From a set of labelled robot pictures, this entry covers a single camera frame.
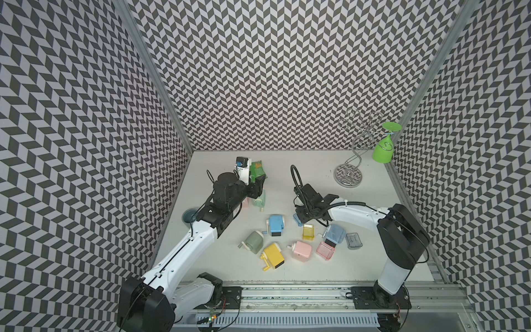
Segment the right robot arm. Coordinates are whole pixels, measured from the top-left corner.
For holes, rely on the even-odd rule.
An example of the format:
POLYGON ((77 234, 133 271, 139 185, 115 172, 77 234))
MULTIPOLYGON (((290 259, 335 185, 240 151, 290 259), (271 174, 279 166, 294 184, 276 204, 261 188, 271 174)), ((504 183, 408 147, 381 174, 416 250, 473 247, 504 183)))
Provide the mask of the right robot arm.
POLYGON ((322 196, 309 184, 296 185, 301 201, 295 206, 297 218, 305 224, 314 219, 339 221, 376 232, 384 246, 387 261, 373 287, 376 299, 390 300, 405 281, 431 242, 420 221, 402 204, 371 207, 364 202, 347 201, 335 194, 322 196))

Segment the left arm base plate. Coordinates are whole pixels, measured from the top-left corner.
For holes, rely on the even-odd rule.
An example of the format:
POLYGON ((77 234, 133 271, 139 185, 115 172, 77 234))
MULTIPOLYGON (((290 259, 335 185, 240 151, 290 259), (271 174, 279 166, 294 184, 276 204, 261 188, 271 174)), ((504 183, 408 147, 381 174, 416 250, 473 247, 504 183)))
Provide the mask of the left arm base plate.
POLYGON ((196 309, 238 309, 241 305, 243 288, 240 286, 217 286, 210 300, 196 309))

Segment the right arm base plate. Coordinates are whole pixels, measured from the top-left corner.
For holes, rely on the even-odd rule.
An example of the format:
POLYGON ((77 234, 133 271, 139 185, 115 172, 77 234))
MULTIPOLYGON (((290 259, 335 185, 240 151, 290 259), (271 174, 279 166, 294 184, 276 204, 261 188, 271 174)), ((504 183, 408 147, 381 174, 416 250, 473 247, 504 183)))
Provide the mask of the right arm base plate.
POLYGON ((395 295, 388 294, 377 284, 374 286, 354 286, 350 289, 350 298, 356 309, 411 309, 410 295, 402 285, 395 295))

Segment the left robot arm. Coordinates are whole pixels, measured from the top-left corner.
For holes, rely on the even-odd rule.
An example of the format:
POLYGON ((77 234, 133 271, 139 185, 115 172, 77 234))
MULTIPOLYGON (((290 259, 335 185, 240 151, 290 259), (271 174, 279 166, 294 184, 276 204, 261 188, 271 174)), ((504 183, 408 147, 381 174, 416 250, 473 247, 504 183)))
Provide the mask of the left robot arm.
POLYGON ((170 331, 179 316, 202 304, 216 304, 222 281, 206 273, 185 287, 179 284, 195 261, 237 217, 237 209, 250 197, 258 198, 265 175, 244 182, 225 172, 195 214, 190 229, 158 264, 141 277, 131 276, 120 289, 116 324, 119 331, 170 331))

